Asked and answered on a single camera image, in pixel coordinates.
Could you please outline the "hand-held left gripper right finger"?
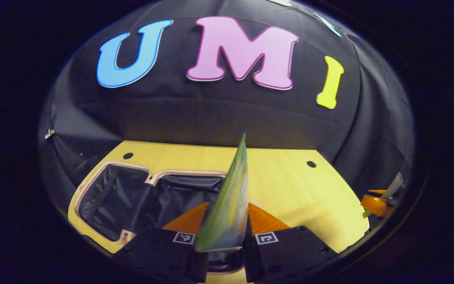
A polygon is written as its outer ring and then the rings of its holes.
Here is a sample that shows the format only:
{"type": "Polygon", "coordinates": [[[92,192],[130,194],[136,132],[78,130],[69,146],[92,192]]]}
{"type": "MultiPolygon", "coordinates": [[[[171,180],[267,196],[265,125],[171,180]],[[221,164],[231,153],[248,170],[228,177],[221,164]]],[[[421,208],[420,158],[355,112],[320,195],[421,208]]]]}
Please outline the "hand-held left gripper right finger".
{"type": "Polygon", "coordinates": [[[297,283],[336,256],[304,225],[290,227],[260,207],[247,207],[244,269],[248,283],[297,283]]]}

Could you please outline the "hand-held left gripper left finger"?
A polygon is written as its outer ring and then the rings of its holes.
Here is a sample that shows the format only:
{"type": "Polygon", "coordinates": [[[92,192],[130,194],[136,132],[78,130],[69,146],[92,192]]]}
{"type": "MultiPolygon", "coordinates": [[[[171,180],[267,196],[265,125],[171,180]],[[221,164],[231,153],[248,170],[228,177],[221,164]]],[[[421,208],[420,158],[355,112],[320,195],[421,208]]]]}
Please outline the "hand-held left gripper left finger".
{"type": "Polygon", "coordinates": [[[208,253],[198,253],[194,245],[208,206],[202,203],[162,228],[137,234],[115,260],[159,284],[205,283],[208,253]]]}

